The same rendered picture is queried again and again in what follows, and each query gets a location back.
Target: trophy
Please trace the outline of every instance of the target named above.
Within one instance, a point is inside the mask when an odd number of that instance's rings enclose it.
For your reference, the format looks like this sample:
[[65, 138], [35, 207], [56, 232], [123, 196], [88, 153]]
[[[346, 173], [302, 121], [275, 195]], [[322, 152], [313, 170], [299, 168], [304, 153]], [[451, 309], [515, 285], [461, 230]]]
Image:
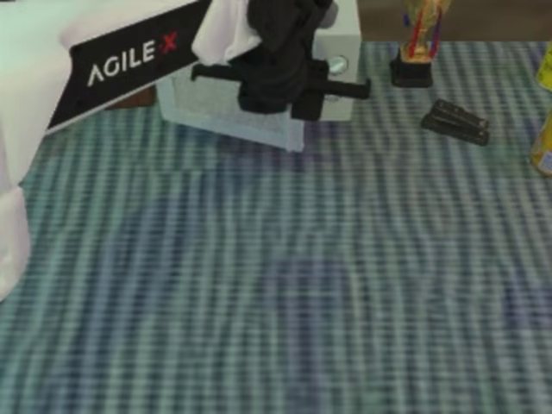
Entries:
[[[452, 0], [404, 0], [405, 26], [411, 37], [398, 50], [391, 62], [391, 79], [400, 88], [429, 88], [433, 85], [431, 61], [439, 47], [442, 16]], [[433, 28], [431, 45], [428, 33]]]

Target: plaid tablecloth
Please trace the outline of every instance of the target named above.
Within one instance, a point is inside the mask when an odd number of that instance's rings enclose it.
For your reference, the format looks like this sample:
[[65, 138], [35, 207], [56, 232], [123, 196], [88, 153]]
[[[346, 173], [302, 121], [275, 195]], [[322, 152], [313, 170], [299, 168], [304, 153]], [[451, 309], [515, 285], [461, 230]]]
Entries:
[[[34, 255], [0, 306], [1, 414], [552, 412], [552, 180], [528, 163], [541, 43], [443, 44], [303, 154], [103, 112], [24, 182]], [[443, 97], [481, 148], [417, 127]]]

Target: yellow can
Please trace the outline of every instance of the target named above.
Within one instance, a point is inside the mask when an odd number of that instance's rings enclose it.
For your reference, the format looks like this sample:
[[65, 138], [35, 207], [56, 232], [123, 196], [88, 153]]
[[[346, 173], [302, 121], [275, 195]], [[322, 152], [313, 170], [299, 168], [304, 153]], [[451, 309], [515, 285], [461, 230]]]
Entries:
[[548, 91], [552, 91], [552, 41], [549, 42], [543, 62], [536, 73], [538, 84]]
[[531, 149], [531, 164], [541, 174], [552, 177], [552, 110]]

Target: trophy base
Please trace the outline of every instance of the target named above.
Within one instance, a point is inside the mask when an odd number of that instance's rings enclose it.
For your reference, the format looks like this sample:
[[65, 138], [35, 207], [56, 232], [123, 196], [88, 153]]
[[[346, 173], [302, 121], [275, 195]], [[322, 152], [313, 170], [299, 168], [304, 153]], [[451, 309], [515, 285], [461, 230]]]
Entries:
[[398, 88], [430, 88], [433, 85], [431, 62], [407, 63], [398, 56], [391, 61], [391, 83]]

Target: black label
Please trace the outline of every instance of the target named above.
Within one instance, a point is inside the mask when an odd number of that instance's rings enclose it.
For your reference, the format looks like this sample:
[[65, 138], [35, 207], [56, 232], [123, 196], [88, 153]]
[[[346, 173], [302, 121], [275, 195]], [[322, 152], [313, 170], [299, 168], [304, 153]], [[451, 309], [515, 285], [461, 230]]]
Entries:
[[194, 63], [191, 44], [209, 4], [199, 0], [72, 47], [71, 77], [48, 129]]

